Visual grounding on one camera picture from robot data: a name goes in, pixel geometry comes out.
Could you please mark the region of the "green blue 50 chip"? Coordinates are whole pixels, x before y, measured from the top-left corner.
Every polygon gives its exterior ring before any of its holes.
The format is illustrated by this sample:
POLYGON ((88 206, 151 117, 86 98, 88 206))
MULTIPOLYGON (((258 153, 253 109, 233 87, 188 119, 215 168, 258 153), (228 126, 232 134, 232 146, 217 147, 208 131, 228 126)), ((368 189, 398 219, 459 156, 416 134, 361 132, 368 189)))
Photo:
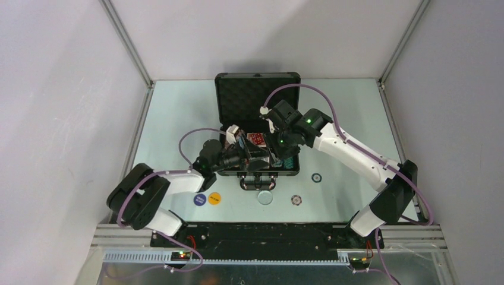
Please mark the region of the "green blue 50 chip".
POLYGON ((322 181, 322 176, 319 173, 313 173, 312 176, 311 176, 311 180, 314 183, 320 183, 322 181))

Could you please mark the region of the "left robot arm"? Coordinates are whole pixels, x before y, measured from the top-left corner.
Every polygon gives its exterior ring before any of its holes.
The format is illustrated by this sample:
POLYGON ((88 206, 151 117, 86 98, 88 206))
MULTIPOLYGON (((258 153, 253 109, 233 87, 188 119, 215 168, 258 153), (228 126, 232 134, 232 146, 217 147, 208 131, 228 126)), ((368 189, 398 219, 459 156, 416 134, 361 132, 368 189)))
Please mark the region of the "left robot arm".
POLYGON ((189 169, 156 172, 145 163, 137 164, 109 194, 106 205, 116 214, 118 225, 161 232, 173 247, 181 247, 187 242, 188 232, 181 218, 161 207, 163 199, 204 192, 216 182, 221 170, 262 170, 269 166, 269 155, 266 148, 247 137, 235 138, 227 146, 219 140, 207 140, 189 169))

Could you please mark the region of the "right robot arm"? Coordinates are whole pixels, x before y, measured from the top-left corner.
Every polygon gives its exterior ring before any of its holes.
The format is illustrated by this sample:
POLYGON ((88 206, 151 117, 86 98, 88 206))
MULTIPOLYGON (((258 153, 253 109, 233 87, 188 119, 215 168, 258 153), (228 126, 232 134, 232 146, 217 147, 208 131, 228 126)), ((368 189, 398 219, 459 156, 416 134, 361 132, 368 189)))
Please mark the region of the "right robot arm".
POLYGON ((271 109, 262 106, 259 112, 269 124, 276 157, 285 159, 306 145, 339 160, 377 191, 377 196, 351 219, 345 233, 349 246, 363 247, 376 228, 395 224, 403 217, 414 197, 417 167, 413 162, 398 163, 381 157, 354 137, 336 130, 335 121, 318 109, 301 114, 281 100, 271 109))

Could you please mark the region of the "red dice set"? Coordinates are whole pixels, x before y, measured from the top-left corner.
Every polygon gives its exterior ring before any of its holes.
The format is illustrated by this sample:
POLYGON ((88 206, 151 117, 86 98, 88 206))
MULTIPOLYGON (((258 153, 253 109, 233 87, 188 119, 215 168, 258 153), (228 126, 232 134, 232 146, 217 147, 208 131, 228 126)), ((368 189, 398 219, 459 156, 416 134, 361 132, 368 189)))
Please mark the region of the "red dice set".
POLYGON ((266 142, 264 140, 263 134, 262 133, 248 133, 247 134, 247 139, 251 141, 254 145, 257 145, 259 147, 265 147, 266 142))

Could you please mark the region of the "purple green chip stack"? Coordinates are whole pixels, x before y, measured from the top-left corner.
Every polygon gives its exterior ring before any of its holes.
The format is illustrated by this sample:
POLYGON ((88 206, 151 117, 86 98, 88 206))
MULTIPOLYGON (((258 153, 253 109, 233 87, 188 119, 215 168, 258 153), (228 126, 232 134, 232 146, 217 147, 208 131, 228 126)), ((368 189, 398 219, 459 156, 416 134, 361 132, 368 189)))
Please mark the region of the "purple green chip stack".
POLYGON ((290 158, 288 158, 288 159, 282 160, 282 161, 281 161, 281 166, 282 166, 284 169, 293 169, 293 168, 294 168, 294 166, 295 166, 294 158, 293 158, 293 157, 290 157, 290 158))

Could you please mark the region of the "yellow big blind button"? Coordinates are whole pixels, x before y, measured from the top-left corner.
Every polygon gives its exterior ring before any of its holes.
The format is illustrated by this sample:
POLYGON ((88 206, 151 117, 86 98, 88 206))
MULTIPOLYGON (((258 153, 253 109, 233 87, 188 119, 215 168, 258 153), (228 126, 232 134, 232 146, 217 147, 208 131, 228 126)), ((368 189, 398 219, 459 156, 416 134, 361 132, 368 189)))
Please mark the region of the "yellow big blind button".
POLYGON ((208 196, 208 202, 210 205, 218 205, 221 201, 222 201, 222 196, 221 196, 221 194, 219 194, 217 192, 212 192, 208 196))

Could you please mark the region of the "blue small blind button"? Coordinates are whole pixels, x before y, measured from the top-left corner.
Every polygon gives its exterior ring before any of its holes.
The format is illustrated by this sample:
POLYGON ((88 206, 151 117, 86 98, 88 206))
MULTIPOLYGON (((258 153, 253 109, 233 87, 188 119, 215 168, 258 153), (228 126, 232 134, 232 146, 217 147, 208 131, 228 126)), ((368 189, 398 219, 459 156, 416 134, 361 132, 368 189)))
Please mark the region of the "blue small blind button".
POLYGON ((207 196, 203 193, 199 193, 194 196, 193 203, 197 207, 202 207, 207 203, 207 196))

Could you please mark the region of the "black poker case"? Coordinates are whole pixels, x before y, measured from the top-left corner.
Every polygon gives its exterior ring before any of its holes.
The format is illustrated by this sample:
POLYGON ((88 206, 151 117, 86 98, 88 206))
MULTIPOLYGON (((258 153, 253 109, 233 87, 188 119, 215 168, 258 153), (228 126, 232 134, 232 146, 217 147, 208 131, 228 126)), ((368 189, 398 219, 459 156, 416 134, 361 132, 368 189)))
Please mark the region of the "black poker case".
MULTIPOLYGON (((262 133, 265 140, 269 126, 267 121, 260 119, 260 107, 264 103, 273 107, 281 100, 298 107, 300 89, 297 85, 300 82, 301 76, 297 72, 218 74, 215 88, 221 129, 225 131, 231 125, 238 125, 242 137, 247 138, 248 133, 262 133)), ((236 176, 243 190, 271 191, 279 176, 295 176, 299 173, 298 156, 293 157, 293 169, 284 169, 282 160, 273 159, 270 151, 269 154, 270 165, 267 169, 247 173, 234 168, 218 174, 236 176)))

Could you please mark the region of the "clear dealer button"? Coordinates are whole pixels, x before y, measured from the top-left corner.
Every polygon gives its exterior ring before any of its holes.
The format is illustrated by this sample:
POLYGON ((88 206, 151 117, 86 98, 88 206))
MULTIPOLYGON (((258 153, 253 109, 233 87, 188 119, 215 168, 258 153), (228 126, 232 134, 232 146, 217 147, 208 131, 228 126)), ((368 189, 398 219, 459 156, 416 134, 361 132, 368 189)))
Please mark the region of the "clear dealer button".
POLYGON ((269 205, 273 201, 273 194, 270 191, 260 191, 257 200, 261 205, 269 205))

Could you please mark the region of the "brown white poker chip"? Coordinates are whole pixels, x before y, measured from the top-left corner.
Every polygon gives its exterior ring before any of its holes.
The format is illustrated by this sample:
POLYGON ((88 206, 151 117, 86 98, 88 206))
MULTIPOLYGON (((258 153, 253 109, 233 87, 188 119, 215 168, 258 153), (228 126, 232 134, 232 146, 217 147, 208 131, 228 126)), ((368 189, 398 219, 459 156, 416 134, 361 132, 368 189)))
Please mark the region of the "brown white poker chip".
POLYGON ((301 205, 302 202, 303 202, 302 198, 299 195, 293 195, 291 197, 291 203, 292 203, 292 205, 299 206, 299 205, 301 205))

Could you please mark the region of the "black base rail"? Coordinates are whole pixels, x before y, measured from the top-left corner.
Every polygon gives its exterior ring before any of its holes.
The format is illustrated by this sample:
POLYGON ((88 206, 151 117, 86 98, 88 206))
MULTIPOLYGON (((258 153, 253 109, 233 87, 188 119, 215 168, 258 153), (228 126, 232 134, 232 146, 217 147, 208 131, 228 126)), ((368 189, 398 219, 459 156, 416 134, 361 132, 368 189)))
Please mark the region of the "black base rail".
POLYGON ((382 234, 362 237, 342 223, 186 224, 175 240, 205 261, 329 261, 343 249, 383 249, 382 234))

